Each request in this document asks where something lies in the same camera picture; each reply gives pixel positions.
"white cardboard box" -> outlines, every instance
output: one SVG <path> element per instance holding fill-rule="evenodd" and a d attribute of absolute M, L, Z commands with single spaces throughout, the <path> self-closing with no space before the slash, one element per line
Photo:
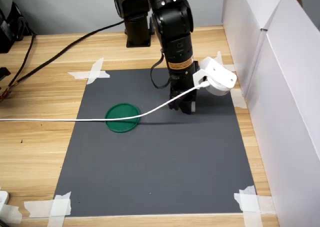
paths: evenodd
<path fill-rule="evenodd" d="M 281 0 L 247 104 L 282 227 L 320 226 L 319 78 L 320 32 L 296 0 Z"/>
<path fill-rule="evenodd" d="M 246 97 L 266 31 L 280 0 L 224 0 L 222 22 Z"/>

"wooden desk surface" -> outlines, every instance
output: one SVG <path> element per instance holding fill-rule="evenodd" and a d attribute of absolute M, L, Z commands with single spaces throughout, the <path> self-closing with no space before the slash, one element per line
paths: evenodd
<path fill-rule="evenodd" d="M 82 34 L 37 36 L 21 76 L 47 61 Z M 18 71 L 30 44 L 30 37 L 16 42 L 0 65 L 12 75 L 0 82 L 7 86 Z M 104 58 L 102 70 L 147 69 L 159 60 L 160 44 L 152 37 L 151 47 L 126 48 L 122 32 L 98 33 L 79 43 L 56 61 L 19 84 L 8 99 L 0 102 L 0 118 L 75 119 L 86 79 L 74 79 L 68 72 L 90 71 Z M 232 64 L 223 26 L 198 27 L 192 34 L 195 60 L 215 57 L 221 51 L 224 64 Z M 257 194 L 270 196 L 264 166 L 249 111 L 235 108 Z M 9 205 L 19 206 L 19 226 L 47 226 L 48 220 L 28 219 L 24 201 L 52 200 L 74 128 L 71 122 L 0 122 L 0 186 L 10 193 Z M 262 215 L 263 226 L 278 226 L 276 215 Z M 66 217 L 64 226 L 205 226 L 242 227 L 242 214 L 153 215 L 120 217 Z"/>

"green plastic disc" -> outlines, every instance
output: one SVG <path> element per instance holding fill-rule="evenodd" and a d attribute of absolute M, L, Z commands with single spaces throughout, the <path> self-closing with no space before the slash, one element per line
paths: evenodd
<path fill-rule="evenodd" d="M 105 114 L 105 118 L 116 119 L 138 115 L 140 115 L 140 111 L 134 105 L 129 103 L 119 103 L 108 110 L 108 112 Z M 133 130 L 139 121 L 140 118 L 133 118 L 119 121 L 106 121 L 105 124 L 113 132 L 126 133 Z"/>

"gray wall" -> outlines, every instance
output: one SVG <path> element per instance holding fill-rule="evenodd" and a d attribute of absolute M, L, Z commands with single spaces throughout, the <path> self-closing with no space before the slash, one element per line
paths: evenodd
<path fill-rule="evenodd" d="M 121 21 L 114 0 L 13 0 L 39 35 L 87 33 Z M 195 26 L 221 25 L 223 0 L 188 0 Z M 110 31 L 122 31 L 124 25 Z"/>
<path fill-rule="evenodd" d="M 320 29 L 320 0 L 302 0 L 303 9 L 315 26 Z"/>

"masking tape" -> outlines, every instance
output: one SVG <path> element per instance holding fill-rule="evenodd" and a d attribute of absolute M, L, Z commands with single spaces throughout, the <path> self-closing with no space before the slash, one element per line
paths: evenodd
<path fill-rule="evenodd" d="M 224 64 L 223 66 L 224 66 L 228 71 L 232 71 L 232 72 L 235 72 L 235 71 L 236 71 L 234 64 Z"/>
<path fill-rule="evenodd" d="M 88 79 L 86 84 L 90 85 L 98 78 L 110 78 L 109 74 L 101 71 L 103 63 L 104 58 L 101 58 L 92 65 L 91 71 L 68 72 L 68 74 L 72 75 L 76 80 Z"/>
<path fill-rule="evenodd" d="M 19 212 L 18 206 L 0 203 L 0 219 L 7 224 L 20 224 L 22 213 Z"/>
<path fill-rule="evenodd" d="M 239 107 L 242 109 L 247 109 L 247 103 L 245 98 L 242 96 L 242 91 L 239 88 L 233 88 L 230 90 L 232 102 L 234 107 Z"/>
<path fill-rule="evenodd" d="M 24 207 L 29 211 L 29 218 L 49 218 L 48 227 L 62 227 L 65 216 L 71 214 L 71 192 L 56 195 L 53 200 L 26 201 Z"/>
<path fill-rule="evenodd" d="M 254 186 L 240 189 L 234 193 L 234 199 L 243 211 L 245 227 L 262 227 L 261 214 L 276 214 L 272 197 L 256 195 Z"/>

